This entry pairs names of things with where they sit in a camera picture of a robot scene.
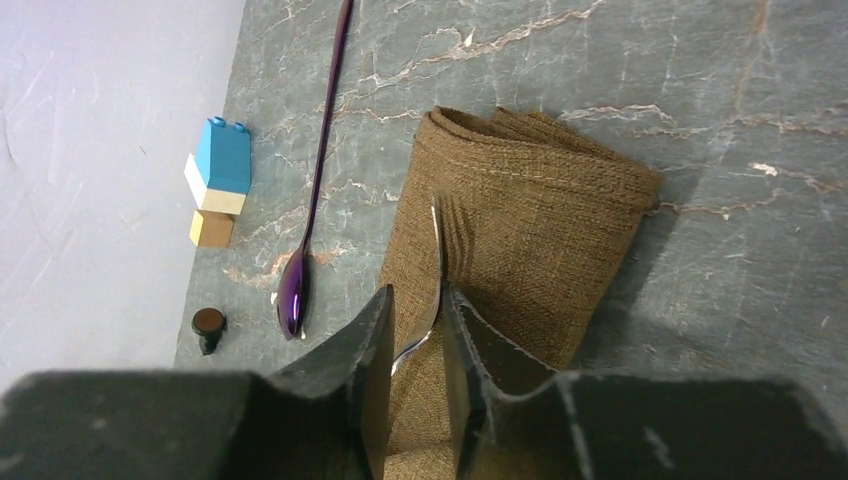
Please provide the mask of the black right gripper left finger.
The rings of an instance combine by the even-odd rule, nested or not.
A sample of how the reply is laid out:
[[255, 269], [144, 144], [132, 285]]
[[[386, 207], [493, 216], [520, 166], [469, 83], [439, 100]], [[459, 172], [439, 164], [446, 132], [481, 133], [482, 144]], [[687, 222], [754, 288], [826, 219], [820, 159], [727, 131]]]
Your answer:
[[1, 400], [5, 479], [379, 479], [394, 292], [283, 369], [51, 371]]

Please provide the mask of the blue and wood toy block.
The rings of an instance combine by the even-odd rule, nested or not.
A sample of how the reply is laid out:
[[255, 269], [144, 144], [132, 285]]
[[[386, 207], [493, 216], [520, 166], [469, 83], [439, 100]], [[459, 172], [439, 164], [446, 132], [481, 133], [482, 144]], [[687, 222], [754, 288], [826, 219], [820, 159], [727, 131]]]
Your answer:
[[184, 177], [195, 200], [189, 237], [197, 247], [227, 248], [251, 187], [251, 135], [220, 116], [204, 121]]

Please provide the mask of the purple plastic spoon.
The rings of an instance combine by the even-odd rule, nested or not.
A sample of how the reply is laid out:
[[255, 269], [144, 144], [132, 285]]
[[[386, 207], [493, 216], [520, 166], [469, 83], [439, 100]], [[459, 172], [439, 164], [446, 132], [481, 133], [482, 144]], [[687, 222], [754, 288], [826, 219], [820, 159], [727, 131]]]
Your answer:
[[305, 231], [298, 248], [291, 253], [283, 269], [278, 284], [277, 296], [275, 300], [275, 311], [277, 314], [278, 324], [286, 340], [293, 340], [295, 338], [303, 339], [305, 337], [305, 333], [303, 331], [303, 323], [305, 318], [305, 310], [308, 305], [309, 291], [309, 274], [307, 267], [308, 249], [313, 233], [314, 222], [317, 212], [317, 203], [319, 199], [321, 179], [324, 169], [324, 162], [326, 159], [333, 110], [338, 89], [338, 80], [342, 67], [346, 38], [350, 27], [353, 5], [353, 0], [345, 0], [342, 2], [340, 14], [336, 25], [333, 54], [330, 63], [327, 90], [325, 95], [324, 112], [322, 116], [320, 139], [316, 155], [315, 172], [313, 175], [313, 186], [310, 197], [309, 214]]

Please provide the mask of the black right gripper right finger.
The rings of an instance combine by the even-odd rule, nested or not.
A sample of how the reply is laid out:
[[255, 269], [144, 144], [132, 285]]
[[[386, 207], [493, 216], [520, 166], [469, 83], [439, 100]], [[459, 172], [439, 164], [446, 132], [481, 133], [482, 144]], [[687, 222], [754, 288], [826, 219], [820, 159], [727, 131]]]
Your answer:
[[781, 377], [557, 371], [441, 294], [460, 479], [843, 479], [847, 448]]

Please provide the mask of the brown cloth napkin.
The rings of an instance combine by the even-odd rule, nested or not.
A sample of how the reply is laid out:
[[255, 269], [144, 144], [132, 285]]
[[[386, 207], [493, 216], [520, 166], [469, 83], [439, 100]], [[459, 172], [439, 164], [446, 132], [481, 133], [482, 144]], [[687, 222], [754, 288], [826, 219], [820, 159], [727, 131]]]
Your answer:
[[[396, 344], [431, 322], [446, 280], [506, 338], [566, 368], [661, 183], [540, 112], [425, 113], [380, 275], [395, 292]], [[393, 377], [389, 479], [460, 479], [443, 333], [441, 323]]]

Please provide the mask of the small black clip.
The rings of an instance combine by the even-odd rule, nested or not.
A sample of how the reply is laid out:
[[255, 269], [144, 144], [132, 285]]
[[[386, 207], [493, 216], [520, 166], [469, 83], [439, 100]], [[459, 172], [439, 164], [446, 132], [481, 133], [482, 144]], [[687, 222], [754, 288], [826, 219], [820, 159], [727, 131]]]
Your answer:
[[191, 326], [198, 336], [198, 345], [203, 356], [211, 355], [217, 349], [223, 333], [227, 329], [225, 315], [218, 309], [206, 307], [198, 310], [192, 317]]

